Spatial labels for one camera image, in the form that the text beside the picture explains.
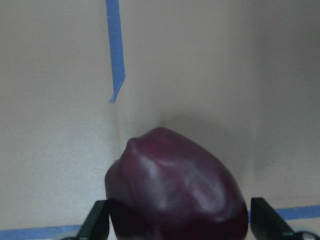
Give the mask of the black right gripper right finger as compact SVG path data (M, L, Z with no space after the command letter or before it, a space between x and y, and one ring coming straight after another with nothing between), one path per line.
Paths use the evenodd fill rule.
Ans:
M250 201L250 229L256 240L294 240L295 232L262 197Z

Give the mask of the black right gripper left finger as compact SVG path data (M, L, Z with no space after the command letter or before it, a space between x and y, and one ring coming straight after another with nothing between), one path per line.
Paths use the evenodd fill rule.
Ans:
M91 208L75 239L107 240L109 233L109 201L98 200Z

